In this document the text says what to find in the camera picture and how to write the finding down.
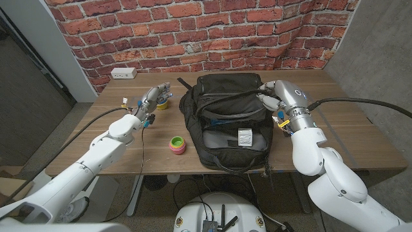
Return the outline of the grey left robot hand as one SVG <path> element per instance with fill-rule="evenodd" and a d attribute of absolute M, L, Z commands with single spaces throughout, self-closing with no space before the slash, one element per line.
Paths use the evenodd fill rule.
<path fill-rule="evenodd" d="M 158 86 L 152 87 L 147 93 L 145 93 L 141 99 L 141 105 L 132 111 L 132 114 L 140 121 L 145 121 L 147 116 L 154 112 L 158 104 L 166 101 L 171 94 L 170 83 L 165 82 Z"/>

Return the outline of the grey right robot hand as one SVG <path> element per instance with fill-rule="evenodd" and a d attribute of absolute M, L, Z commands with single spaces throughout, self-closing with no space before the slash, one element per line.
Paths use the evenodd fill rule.
<path fill-rule="evenodd" d="M 289 114 L 295 108 L 307 109 L 308 107 L 308 100 L 302 89 L 289 81 L 269 81 L 260 86 L 259 89 L 270 93 L 270 95 L 257 94 L 263 106 L 270 111 L 282 108 Z"/>

